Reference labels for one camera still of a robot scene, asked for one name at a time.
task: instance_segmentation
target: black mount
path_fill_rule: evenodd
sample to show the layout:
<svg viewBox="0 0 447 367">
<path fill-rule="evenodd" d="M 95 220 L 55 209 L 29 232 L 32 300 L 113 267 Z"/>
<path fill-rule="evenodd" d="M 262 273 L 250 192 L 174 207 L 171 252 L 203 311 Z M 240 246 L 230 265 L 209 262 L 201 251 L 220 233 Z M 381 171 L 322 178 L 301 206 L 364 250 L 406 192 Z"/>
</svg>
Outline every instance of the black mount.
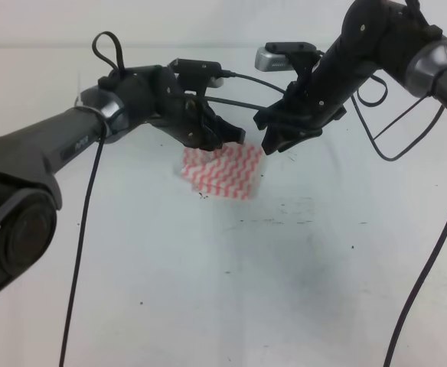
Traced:
<svg viewBox="0 0 447 367">
<path fill-rule="evenodd" d="M 285 55 L 298 75 L 297 80 L 288 85 L 282 100 L 269 107 L 274 112 L 289 115 L 289 118 L 278 118 L 265 112 L 258 112 L 254 116 L 259 130 L 267 128 L 263 149 L 266 154 L 272 154 L 275 151 L 284 152 L 298 143 L 322 135 L 321 128 L 308 128 L 299 116 L 314 118 L 314 112 L 306 103 L 306 87 L 314 65 L 320 62 L 323 53 L 313 44 L 305 42 L 273 42 L 266 44 L 265 48 L 272 54 Z M 342 106 L 331 117 L 331 121 L 339 120 L 345 113 L 346 109 Z"/>
</svg>

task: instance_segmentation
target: black cable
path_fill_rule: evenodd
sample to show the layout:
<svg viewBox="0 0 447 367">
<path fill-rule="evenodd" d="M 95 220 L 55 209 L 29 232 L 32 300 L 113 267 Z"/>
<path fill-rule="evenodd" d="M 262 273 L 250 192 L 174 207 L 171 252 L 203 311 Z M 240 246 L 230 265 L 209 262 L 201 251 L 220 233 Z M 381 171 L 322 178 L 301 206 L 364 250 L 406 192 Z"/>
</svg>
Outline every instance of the black cable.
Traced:
<svg viewBox="0 0 447 367">
<path fill-rule="evenodd" d="M 383 96 L 376 102 L 367 102 L 367 101 L 365 101 L 364 99 L 361 98 L 359 89 L 356 91 L 356 95 L 357 95 L 358 99 L 360 100 L 360 102 L 361 102 L 361 104 L 363 106 L 366 106 L 366 107 L 378 107 L 383 102 L 385 102 L 385 99 L 387 99 L 387 96 L 389 94 L 389 87 L 387 86 L 387 82 L 385 82 L 385 80 L 383 80 L 382 78 L 380 78 L 378 76 L 372 75 L 372 76 L 370 76 L 370 78 L 373 81 L 375 81 L 375 82 L 381 84 L 383 87 L 385 87 L 385 92 L 383 92 Z"/>
<path fill-rule="evenodd" d="M 113 63 L 108 57 L 104 56 L 103 54 L 101 54 L 99 52 L 98 47 L 97 47 L 97 42 L 100 39 L 100 37 L 103 35 L 108 36 L 109 38 L 111 38 L 111 41 L 113 41 L 113 44 L 115 45 L 115 51 L 116 51 L 116 63 L 118 65 Z M 120 44 L 119 39 L 115 34 L 113 34 L 112 32 L 109 32 L 109 31 L 102 32 L 102 33 L 98 34 L 94 38 L 91 48 L 93 49 L 94 54 L 98 58 L 100 58 L 102 61 L 104 61 L 105 63 L 110 65 L 113 68 L 113 70 L 119 72 L 120 74 L 124 74 L 124 72 L 126 70 L 125 70 L 125 63 L 123 62 L 122 45 Z"/>
<path fill-rule="evenodd" d="M 200 97 L 200 96 L 196 96 L 194 94 L 187 94 L 187 93 L 172 93 L 172 94 L 170 94 L 170 96 L 173 98 L 186 99 L 186 100 L 191 100 L 191 101 L 200 102 L 200 103 L 215 102 L 215 103 L 221 103 L 224 105 L 242 107 L 244 109 L 255 109 L 256 111 L 265 112 L 265 113 L 268 113 L 275 117 L 280 117 L 282 119 L 308 121 L 312 118 L 311 115 L 293 115 L 293 114 L 289 114 L 289 113 L 276 112 L 276 111 L 269 109 L 268 107 L 253 105 L 253 104 L 245 103 L 245 102 L 233 101 L 232 99 L 216 98 L 216 97 L 209 97 L 209 96 Z M 288 127 L 288 124 L 286 124 L 286 123 L 282 124 L 280 122 L 280 125 Z"/>
<path fill-rule="evenodd" d="M 397 117 L 395 120 L 393 120 L 389 125 L 386 126 L 384 130 L 379 132 L 377 136 L 375 136 L 374 140 L 377 140 L 384 132 L 386 132 L 389 128 L 394 126 L 402 117 L 407 115 L 409 112 L 411 112 L 414 108 L 417 107 L 424 99 L 426 99 L 427 96 L 422 97 L 421 99 L 417 100 L 416 103 L 414 103 L 412 106 L 410 106 L 406 111 L 404 111 L 399 117 Z"/>
<path fill-rule="evenodd" d="M 432 128 L 435 127 L 436 123 L 439 121 L 439 118 L 441 117 L 441 115 L 443 114 L 443 111 L 445 111 L 445 107 L 440 107 L 438 112 L 436 113 L 434 119 L 431 121 L 431 123 L 428 125 L 428 127 L 426 128 L 426 130 L 424 130 L 424 132 L 418 136 L 416 138 L 416 140 L 414 140 L 411 144 L 409 144 L 409 146 L 404 149 L 403 151 L 401 151 L 397 156 L 393 157 L 393 158 L 389 158 L 387 157 L 385 154 L 382 153 L 382 151 L 378 148 L 377 143 L 375 143 L 375 138 L 372 136 L 370 129 L 367 126 L 367 123 L 364 121 L 363 115 L 361 114 L 360 108 L 358 107 L 358 104 L 356 103 L 356 99 L 354 98 L 354 96 L 351 96 L 351 101 L 353 102 L 353 106 L 354 109 L 356 109 L 356 113 L 358 114 L 358 117 L 360 118 L 361 124 L 364 127 L 365 132 L 367 133 L 368 139 L 370 140 L 370 143 L 373 145 L 376 153 L 385 161 L 387 162 L 394 162 L 399 160 L 401 157 L 403 157 L 404 155 L 406 155 L 407 153 L 409 153 L 416 145 L 418 145 L 428 134 L 429 132 L 432 130 Z"/>
<path fill-rule="evenodd" d="M 240 79 L 250 80 L 251 82 L 258 83 L 258 84 L 261 84 L 263 86 L 267 86 L 267 87 L 269 87 L 271 89 L 274 89 L 274 90 L 280 92 L 281 94 L 285 94 L 285 90 L 284 89 L 281 89 L 280 87 L 275 86 L 275 85 L 273 85 L 271 83 L 265 82 L 264 80 L 254 78 L 253 76 L 248 76 L 248 75 L 234 73 L 234 72 L 228 71 L 228 70 L 222 70 L 222 71 L 224 72 L 224 76 L 223 77 L 225 77 L 225 78 L 240 78 Z"/>
<path fill-rule="evenodd" d="M 438 257 L 439 253 L 441 252 L 442 247 L 445 244 L 446 238 L 447 238 L 447 221 L 446 221 L 445 227 L 443 228 L 443 231 L 438 239 L 438 242 L 436 243 L 435 248 L 432 250 L 432 253 L 429 256 L 427 263 L 424 265 L 424 268 L 421 271 L 421 274 L 419 275 L 419 277 L 417 278 L 417 281 L 414 284 L 413 289 L 410 291 L 407 301 L 404 304 L 402 312 L 400 313 L 399 319 L 398 319 L 395 329 L 393 331 L 392 338 L 390 339 L 390 344 L 389 344 L 389 348 L 387 350 L 387 356 L 385 357 L 385 362 L 383 364 L 383 367 L 390 367 L 390 363 L 392 362 L 393 353 L 395 351 L 397 340 L 399 339 L 400 332 L 402 331 L 402 327 L 403 327 L 404 322 L 406 321 L 409 310 L 410 310 L 411 306 L 413 305 L 414 300 L 416 299 L 416 296 L 419 293 L 421 287 L 423 286 L 423 283 L 426 280 L 426 278 L 429 274 L 429 271 L 431 270 L 432 266 L 434 265 L 436 258 Z"/>
<path fill-rule="evenodd" d="M 79 233 L 79 242 L 77 245 L 76 262 L 74 264 L 72 285 L 70 288 L 70 295 L 69 295 L 69 304 L 67 306 L 67 316 L 65 319 L 64 335 L 62 337 L 62 348 L 60 350 L 60 361 L 59 361 L 60 367 L 64 367 L 65 355 L 67 352 L 67 341 L 69 339 L 69 330 L 70 330 L 70 321 L 72 319 L 73 302 L 74 302 L 74 298 L 76 296 L 77 279 L 79 277 L 79 270 L 80 270 L 80 260 L 82 258 L 82 253 L 83 253 L 84 233 L 86 231 L 87 213 L 89 210 L 91 193 L 93 192 L 94 180 L 96 179 L 96 172 L 97 172 L 98 166 L 100 164 L 101 153 L 103 152 L 103 146 L 104 146 L 104 142 L 106 140 L 106 135 L 108 132 L 107 125 L 109 124 L 109 122 L 115 121 L 124 112 L 123 109 L 120 109 L 116 113 L 114 113 L 109 119 L 106 119 L 101 112 L 99 112 L 95 109 L 92 109 L 90 107 L 77 106 L 74 108 L 79 109 L 81 111 L 95 114 L 101 122 L 102 130 L 101 130 L 100 141 L 99 141 L 98 148 L 96 151 L 96 157 L 94 158 L 93 169 L 91 170 L 91 176 L 89 179 L 89 183 L 87 185 L 86 197 L 84 199 L 83 215 L 82 215 L 82 219 L 80 221 L 80 233 Z"/>
</svg>

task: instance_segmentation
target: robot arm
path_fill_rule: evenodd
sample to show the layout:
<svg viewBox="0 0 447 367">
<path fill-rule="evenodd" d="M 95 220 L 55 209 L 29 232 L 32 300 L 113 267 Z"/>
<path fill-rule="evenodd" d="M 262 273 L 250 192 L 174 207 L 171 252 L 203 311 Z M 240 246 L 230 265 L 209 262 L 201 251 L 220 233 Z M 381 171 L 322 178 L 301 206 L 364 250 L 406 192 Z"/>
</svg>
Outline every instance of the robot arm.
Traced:
<svg viewBox="0 0 447 367">
<path fill-rule="evenodd" d="M 256 57 L 256 65 L 269 70 L 266 65 L 277 64 L 275 60 L 283 65 L 285 54 L 285 61 L 299 74 L 284 98 L 270 108 L 311 118 L 294 122 L 302 131 L 293 132 L 285 127 L 287 121 L 281 121 L 283 128 L 268 127 L 269 115 L 258 113 L 254 118 L 258 128 L 268 127 L 263 142 L 267 154 L 319 136 L 324 126 L 344 115 L 343 104 L 379 69 L 414 96 L 434 96 L 447 108 L 447 38 L 426 22 L 415 0 L 408 0 L 407 5 L 356 0 L 346 14 L 341 36 L 316 63 L 315 50 L 281 49 L 280 44 L 268 44 L 266 52 Z"/>
<path fill-rule="evenodd" d="M 184 70 L 181 75 L 187 76 Z M 208 82 L 196 83 L 200 93 Z M 216 116 L 207 103 L 170 96 L 185 90 L 192 87 L 182 88 L 167 67 L 114 66 L 81 94 L 76 107 L 0 137 L 0 290 L 51 243 L 62 207 L 54 175 L 101 136 L 113 143 L 147 122 L 191 148 L 211 151 L 243 141 L 244 131 Z"/>
</svg>

